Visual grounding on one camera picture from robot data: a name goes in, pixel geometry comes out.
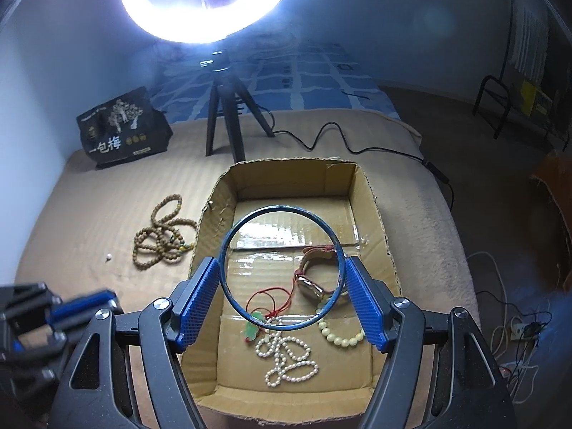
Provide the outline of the dark blue bangle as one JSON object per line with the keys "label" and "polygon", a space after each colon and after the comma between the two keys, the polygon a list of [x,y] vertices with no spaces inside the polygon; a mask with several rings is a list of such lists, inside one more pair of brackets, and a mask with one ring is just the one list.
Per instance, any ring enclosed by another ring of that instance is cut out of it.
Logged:
{"label": "dark blue bangle", "polygon": [[[255,199],[237,204],[231,225],[223,233],[217,253],[224,305],[223,317],[253,327],[269,324],[280,330],[310,328],[347,294],[345,260],[356,242],[348,204],[339,198]],[[317,311],[294,284],[301,251],[308,246],[332,245],[337,255],[338,281],[334,295]],[[290,309],[272,322],[257,321],[245,311],[253,292],[294,285]]]}

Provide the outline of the green jade red cord pendant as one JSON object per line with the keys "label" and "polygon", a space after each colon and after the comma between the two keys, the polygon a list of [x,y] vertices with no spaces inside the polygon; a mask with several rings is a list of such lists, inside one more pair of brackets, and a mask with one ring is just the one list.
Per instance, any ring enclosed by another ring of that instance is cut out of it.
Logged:
{"label": "green jade red cord pendant", "polygon": [[255,291],[246,302],[245,311],[257,321],[272,322],[286,313],[293,303],[294,285],[290,288],[268,287]]}

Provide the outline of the brown strap wristwatch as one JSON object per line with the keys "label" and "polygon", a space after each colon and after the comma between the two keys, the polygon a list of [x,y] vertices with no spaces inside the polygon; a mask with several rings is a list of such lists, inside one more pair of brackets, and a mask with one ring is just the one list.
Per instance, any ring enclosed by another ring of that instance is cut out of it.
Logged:
{"label": "brown strap wristwatch", "polygon": [[301,296],[320,311],[337,288],[337,255],[332,245],[308,246],[301,251],[294,284]]}

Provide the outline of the open cardboard box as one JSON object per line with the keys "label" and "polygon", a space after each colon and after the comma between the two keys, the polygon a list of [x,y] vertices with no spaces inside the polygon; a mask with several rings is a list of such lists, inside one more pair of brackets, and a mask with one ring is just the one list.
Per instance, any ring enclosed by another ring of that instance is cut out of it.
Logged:
{"label": "open cardboard box", "polygon": [[[365,411],[385,358],[365,341],[331,344],[310,322],[317,302],[294,285],[305,252],[338,240],[370,275],[400,293],[386,231],[364,171],[325,159],[258,160],[217,180],[201,216],[194,259],[216,257],[226,235],[227,291],[218,291],[182,369],[195,401],[219,414],[278,424],[345,419]],[[308,365],[271,374],[245,340],[238,313],[277,313]]]}

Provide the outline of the black printed gift bag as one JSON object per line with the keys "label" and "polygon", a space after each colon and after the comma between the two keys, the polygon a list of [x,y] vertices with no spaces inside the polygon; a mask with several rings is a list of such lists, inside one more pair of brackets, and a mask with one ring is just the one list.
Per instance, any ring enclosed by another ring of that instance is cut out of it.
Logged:
{"label": "black printed gift bag", "polygon": [[173,130],[142,86],[77,117],[79,138],[96,168],[109,168],[165,152]]}

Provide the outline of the black tripod stand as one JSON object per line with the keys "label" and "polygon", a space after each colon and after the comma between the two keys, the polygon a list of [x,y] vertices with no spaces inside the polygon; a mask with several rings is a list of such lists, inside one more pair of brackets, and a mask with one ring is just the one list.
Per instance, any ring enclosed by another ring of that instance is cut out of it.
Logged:
{"label": "black tripod stand", "polygon": [[210,58],[200,63],[212,75],[207,109],[207,142],[206,155],[213,154],[214,135],[219,112],[222,112],[226,124],[230,148],[235,163],[245,160],[244,144],[241,133],[238,104],[243,103],[254,116],[267,137],[273,138],[270,123],[264,118],[261,109],[254,101],[245,84],[232,68],[230,58],[225,50],[211,52]]}

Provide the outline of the orange cloth covered stool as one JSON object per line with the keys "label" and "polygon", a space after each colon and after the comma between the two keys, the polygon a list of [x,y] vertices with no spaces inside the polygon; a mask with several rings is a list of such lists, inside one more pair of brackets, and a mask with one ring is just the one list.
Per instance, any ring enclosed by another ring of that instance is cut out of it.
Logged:
{"label": "orange cloth covered stool", "polygon": [[546,187],[565,228],[567,246],[571,248],[571,157],[557,150],[551,151],[534,168],[530,179]]}

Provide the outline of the blue patterned bed sheet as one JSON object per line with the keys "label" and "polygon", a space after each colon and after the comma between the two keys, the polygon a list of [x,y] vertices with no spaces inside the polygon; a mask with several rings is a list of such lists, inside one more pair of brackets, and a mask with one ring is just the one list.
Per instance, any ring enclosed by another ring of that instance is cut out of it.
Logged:
{"label": "blue patterned bed sheet", "polygon": [[[342,45],[294,41],[231,52],[230,59],[255,102],[273,112],[371,109],[399,119],[389,96]],[[148,89],[153,107],[172,123],[207,118],[213,73],[188,52],[159,66],[160,75]]]}

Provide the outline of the black clothes rack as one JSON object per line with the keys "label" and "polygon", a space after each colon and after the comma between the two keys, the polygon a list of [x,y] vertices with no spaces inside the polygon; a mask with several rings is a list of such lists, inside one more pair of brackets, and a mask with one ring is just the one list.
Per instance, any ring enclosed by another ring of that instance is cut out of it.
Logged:
{"label": "black clothes rack", "polygon": [[539,147],[571,146],[571,22],[561,0],[509,0],[505,48],[496,75],[483,77],[472,114],[493,138],[536,135]]}

